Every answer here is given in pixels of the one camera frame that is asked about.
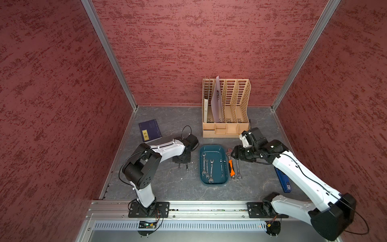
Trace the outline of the teal plastic storage tray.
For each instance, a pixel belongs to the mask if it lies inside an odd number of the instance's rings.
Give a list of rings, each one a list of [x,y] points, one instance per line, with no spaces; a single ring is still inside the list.
[[[207,175],[206,177],[202,176],[202,170],[203,170],[203,159],[202,159],[202,153],[206,154],[206,171]],[[228,163],[227,163],[227,156],[224,148],[221,145],[204,145],[200,148],[199,151],[199,159],[200,159],[200,181],[206,185],[206,186],[222,186],[225,185],[229,178],[229,170],[228,170]],[[214,183],[209,184],[208,179],[210,176],[210,160],[213,159],[213,179]],[[220,167],[220,160],[223,160],[223,169],[224,169],[224,177],[221,177],[221,167]]]

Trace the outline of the orange handled adjustable wrench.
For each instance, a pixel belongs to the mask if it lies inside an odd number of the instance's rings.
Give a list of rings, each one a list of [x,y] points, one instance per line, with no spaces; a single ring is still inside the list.
[[[236,173],[235,173],[235,169],[234,169],[234,166],[233,166],[233,161],[232,161],[231,153],[232,153],[232,149],[228,148],[228,150],[226,152],[226,155],[228,157],[228,166],[229,166],[230,177],[231,177],[231,179],[235,179],[236,178]]]

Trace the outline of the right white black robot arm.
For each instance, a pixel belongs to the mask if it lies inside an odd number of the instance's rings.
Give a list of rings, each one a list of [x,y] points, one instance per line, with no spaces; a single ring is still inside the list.
[[[272,192],[262,200],[266,217],[287,215],[311,225],[328,241],[336,240],[354,221],[356,200],[318,178],[304,166],[281,141],[267,141],[259,128],[240,135],[242,145],[235,146],[231,157],[246,162],[265,160],[287,175],[308,196],[303,202]]]

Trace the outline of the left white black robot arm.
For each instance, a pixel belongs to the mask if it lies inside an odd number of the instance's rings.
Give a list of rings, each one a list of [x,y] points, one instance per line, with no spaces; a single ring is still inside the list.
[[[134,187],[137,202],[148,209],[156,201],[151,181],[154,179],[159,164],[172,159],[175,163],[189,163],[190,154],[199,144],[198,138],[189,134],[176,137],[160,145],[140,144],[135,152],[125,161],[121,171],[129,184]]]

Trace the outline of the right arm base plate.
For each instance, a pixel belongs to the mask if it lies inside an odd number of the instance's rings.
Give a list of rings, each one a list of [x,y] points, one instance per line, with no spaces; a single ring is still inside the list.
[[[273,219],[289,218],[288,215],[277,213],[268,202],[247,202],[249,218]]]

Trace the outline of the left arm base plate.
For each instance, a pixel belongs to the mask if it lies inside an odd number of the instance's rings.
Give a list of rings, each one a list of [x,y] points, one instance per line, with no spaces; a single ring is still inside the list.
[[[167,218],[169,202],[153,202],[148,208],[140,202],[134,201],[128,206],[128,218]]]

